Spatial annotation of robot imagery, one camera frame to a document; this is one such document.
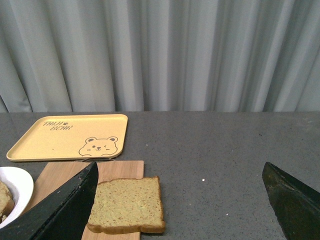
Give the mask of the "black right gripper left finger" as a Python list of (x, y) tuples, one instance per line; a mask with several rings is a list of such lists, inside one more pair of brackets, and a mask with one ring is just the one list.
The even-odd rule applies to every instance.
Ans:
[(94, 204), (99, 172), (93, 162), (0, 230), (2, 240), (80, 240)]

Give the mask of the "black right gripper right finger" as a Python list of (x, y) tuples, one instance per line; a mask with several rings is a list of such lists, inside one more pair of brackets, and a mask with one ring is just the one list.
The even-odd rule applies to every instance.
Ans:
[(269, 203), (288, 240), (320, 238), (320, 193), (270, 162), (263, 183)]

